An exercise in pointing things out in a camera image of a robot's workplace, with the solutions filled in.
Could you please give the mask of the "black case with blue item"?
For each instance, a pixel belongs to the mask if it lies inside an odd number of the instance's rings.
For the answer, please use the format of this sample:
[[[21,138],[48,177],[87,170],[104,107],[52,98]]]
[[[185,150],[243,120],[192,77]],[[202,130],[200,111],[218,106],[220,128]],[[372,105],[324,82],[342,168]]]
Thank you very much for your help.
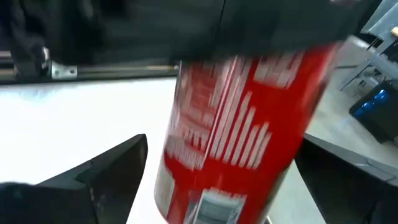
[[[360,98],[349,114],[379,143],[398,137],[398,80],[386,80]]]

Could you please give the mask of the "red Coca-Cola can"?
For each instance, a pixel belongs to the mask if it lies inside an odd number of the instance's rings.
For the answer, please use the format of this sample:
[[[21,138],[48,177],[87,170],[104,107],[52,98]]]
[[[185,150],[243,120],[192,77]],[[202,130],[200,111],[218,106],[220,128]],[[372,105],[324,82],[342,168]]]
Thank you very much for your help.
[[[167,224],[263,224],[340,43],[181,62],[154,198]]]

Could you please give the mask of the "black metal table frame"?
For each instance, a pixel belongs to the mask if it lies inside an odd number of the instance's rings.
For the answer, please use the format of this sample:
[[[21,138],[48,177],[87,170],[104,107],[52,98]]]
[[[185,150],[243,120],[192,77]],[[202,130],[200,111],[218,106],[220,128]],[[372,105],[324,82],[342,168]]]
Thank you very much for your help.
[[[178,65],[168,61],[135,61],[77,67],[78,75],[74,79],[53,79],[51,77],[51,65],[48,75],[45,77],[20,78],[16,75],[12,59],[0,57],[0,85],[166,78],[176,76],[179,71]]]

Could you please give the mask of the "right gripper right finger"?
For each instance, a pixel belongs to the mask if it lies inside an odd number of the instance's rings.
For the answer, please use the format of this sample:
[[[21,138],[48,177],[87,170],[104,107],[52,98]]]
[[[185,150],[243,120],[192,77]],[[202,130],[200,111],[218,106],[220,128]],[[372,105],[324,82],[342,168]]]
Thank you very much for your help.
[[[295,156],[326,224],[398,224],[398,169],[307,136]]]

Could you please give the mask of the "grey metal stand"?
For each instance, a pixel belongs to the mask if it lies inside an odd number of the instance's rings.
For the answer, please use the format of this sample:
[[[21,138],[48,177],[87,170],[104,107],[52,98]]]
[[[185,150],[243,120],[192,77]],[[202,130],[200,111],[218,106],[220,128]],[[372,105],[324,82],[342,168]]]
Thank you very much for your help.
[[[338,86],[343,90],[353,80],[363,76],[363,71],[370,66],[380,72],[398,79],[398,62],[392,62],[387,58],[385,51],[394,43],[398,43],[398,0],[382,0],[375,13],[361,29],[364,34],[374,34],[382,43],[378,47],[370,47],[366,50],[364,41],[351,36],[339,51],[340,59],[348,58],[348,50],[361,51],[363,61],[353,68],[345,76]]]

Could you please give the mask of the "silver mounting plate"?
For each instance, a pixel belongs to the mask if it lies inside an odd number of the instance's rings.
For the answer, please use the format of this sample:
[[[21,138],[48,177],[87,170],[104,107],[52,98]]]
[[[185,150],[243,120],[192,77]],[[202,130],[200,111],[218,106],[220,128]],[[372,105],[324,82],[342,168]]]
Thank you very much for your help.
[[[72,65],[62,65],[51,61],[51,77],[53,79],[74,79],[78,75],[78,67]]]

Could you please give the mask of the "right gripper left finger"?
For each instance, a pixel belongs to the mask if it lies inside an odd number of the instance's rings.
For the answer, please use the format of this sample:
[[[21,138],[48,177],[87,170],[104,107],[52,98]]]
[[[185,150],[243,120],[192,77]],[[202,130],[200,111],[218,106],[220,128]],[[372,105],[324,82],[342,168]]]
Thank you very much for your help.
[[[138,134],[39,184],[0,184],[0,224],[126,224],[148,153]]]

